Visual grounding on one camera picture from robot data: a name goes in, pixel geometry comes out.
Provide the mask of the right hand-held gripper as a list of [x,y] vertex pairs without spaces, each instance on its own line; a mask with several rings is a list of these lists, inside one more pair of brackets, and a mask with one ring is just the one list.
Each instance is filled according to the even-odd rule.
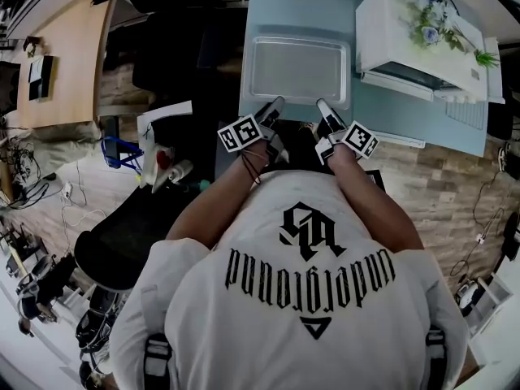
[[334,153],[334,146],[343,144],[351,149],[357,158],[368,159],[379,144],[379,139],[369,129],[357,121],[348,127],[344,120],[320,98],[316,102],[322,119],[318,125],[318,136],[322,137],[315,146],[315,151],[322,165]]

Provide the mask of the blue metal frame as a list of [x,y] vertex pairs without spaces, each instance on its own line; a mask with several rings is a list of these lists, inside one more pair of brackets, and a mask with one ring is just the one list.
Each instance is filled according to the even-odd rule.
[[126,167],[141,175],[142,168],[138,159],[144,155],[144,152],[137,144],[123,141],[118,137],[105,136],[101,140],[101,148],[109,167],[114,169]]

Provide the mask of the metal wire oven rack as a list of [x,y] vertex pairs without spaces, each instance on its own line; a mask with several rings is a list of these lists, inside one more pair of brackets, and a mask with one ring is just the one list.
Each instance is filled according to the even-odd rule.
[[446,115],[457,122],[482,131],[487,125],[488,104],[486,102],[447,102]]

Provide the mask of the white plush toy red spots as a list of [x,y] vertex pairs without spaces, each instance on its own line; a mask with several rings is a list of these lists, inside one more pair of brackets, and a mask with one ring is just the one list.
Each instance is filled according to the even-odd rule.
[[156,144],[145,151],[140,187],[150,186],[151,192],[156,193],[168,180],[176,184],[192,169],[193,164],[189,160],[176,160],[173,148]]

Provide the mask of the light wooden desk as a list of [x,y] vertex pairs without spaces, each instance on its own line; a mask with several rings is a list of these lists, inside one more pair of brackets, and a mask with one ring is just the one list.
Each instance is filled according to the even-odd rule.
[[29,100],[28,74],[31,59],[19,48],[12,61],[20,65],[18,125],[42,128],[93,121],[97,116],[99,88],[106,39],[115,0],[93,5],[93,0],[74,0],[36,30],[45,52],[54,57],[50,95]]

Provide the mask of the silver baking tray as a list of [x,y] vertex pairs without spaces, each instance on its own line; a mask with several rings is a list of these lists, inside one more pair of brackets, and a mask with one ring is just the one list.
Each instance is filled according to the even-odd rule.
[[350,107],[351,54],[348,43],[320,37],[255,37],[245,50],[241,93],[250,102],[282,97],[289,104]]

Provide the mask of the artificial flower bouquet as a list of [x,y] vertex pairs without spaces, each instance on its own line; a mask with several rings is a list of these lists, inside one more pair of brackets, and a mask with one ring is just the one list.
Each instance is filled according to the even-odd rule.
[[426,49],[444,41],[451,50],[478,54],[480,50],[462,31],[453,0],[407,0],[409,37]]

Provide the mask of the white paper sheet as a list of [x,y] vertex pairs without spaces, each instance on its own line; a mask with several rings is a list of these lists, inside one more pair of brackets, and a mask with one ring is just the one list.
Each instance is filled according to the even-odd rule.
[[147,111],[136,117],[139,148],[145,152],[155,144],[153,124],[161,119],[181,115],[191,115],[193,107],[191,101],[181,102],[170,106]]

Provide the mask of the white printed t-shirt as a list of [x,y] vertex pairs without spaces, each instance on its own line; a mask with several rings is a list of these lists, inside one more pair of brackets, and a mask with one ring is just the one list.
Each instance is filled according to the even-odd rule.
[[144,390],[153,330],[175,390],[446,390],[468,343],[433,256],[386,250],[310,171],[267,173],[213,249],[152,245],[110,334],[120,390]]

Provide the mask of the small green potted plant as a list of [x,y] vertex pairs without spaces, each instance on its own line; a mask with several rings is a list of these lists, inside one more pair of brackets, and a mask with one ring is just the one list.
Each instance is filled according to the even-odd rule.
[[494,68],[499,67],[501,64],[499,54],[496,53],[490,53],[483,50],[475,49],[474,57],[476,60],[476,63],[479,66],[485,67],[485,68]]

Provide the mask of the white rectangular panel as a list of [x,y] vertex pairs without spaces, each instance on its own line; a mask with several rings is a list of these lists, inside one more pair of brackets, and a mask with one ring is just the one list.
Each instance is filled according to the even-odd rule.
[[484,39],[484,49],[492,54],[495,59],[495,66],[487,68],[487,101],[496,104],[505,104],[498,40],[495,37],[486,37]]

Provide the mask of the black monitor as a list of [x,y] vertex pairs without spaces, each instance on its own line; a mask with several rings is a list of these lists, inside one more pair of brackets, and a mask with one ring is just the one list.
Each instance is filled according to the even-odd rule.
[[0,61],[0,116],[17,108],[20,65]]

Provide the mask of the white toaster oven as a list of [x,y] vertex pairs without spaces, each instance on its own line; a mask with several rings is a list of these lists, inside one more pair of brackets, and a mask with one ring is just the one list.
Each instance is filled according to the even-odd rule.
[[[451,50],[444,41],[426,49],[413,43],[406,1],[363,0],[357,7],[356,68],[362,82],[429,102],[487,101],[487,68],[476,63],[473,53]],[[456,21],[486,51],[483,34],[461,16]]]

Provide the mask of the person's right forearm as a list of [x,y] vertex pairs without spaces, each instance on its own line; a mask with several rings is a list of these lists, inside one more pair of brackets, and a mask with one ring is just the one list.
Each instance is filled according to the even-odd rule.
[[393,253],[424,248],[409,216],[371,180],[352,150],[343,144],[335,145],[327,165],[374,241]]

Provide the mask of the black white box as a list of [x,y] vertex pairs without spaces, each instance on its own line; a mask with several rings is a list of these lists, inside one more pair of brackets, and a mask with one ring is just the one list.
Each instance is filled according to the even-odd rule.
[[31,63],[28,76],[30,101],[49,97],[53,64],[54,56],[51,55],[41,56]]

